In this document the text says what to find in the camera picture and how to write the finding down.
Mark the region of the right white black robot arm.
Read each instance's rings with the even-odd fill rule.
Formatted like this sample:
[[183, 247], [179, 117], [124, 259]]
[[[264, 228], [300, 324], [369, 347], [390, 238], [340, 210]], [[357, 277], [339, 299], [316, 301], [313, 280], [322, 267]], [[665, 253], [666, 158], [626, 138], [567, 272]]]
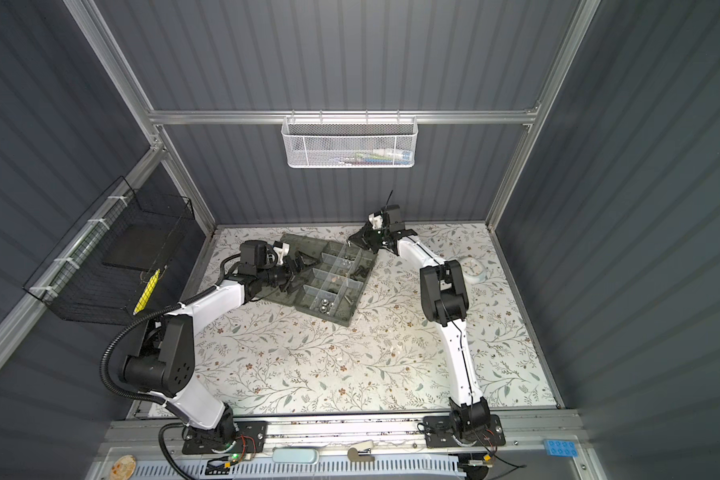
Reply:
[[454, 435], [490, 425], [491, 411], [478, 378], [467, 335], [469, 298], [459, 261], [432, 251], [406, 227], [400, 207], [385, 206], [368, 215], [348, 243], [373, 253], [381, 249], [407, 261], [419, 273], [420, 300], [427, 321], [439, 328], [450, 381], [450, 419]]

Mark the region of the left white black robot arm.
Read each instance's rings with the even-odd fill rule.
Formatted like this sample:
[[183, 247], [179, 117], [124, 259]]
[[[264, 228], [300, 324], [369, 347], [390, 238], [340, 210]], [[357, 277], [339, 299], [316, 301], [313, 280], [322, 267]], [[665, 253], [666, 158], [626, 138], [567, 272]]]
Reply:
[[119, 380], [142, 402], [162, 406], [192, 435], [230, 443], [237, 436], [231, 406], [203, 378], [202, 337], [233, 311], [286, 293], [310, 262], [283, 240], [247, 240], [221, 260], [218, 277], [199, 293], [129, 328], [138, 336]]

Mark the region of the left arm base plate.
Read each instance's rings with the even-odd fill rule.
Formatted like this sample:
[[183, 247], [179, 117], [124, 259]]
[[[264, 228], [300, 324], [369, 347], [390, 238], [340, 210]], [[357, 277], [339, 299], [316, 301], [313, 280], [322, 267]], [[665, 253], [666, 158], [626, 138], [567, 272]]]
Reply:
[[264, 421], [233, 421], [213, 430], [189, 427], [182, 434], [184, 455], [257, 454], [263, 450], [268, 423]]

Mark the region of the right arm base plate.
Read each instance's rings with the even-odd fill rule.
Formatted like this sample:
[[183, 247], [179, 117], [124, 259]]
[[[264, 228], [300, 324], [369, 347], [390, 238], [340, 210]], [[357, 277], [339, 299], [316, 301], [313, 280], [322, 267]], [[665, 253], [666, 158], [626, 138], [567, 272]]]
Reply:
[[453, 420], [446, 415], [425, 416], [417, 430], [424, 435], [425, 444], [430, 449], [456, 447], [489, 447], [490, 449], [506, 445], [506, 438], [498, 415], [491, 414], [487, 425], [474, 429], [459, 430]]

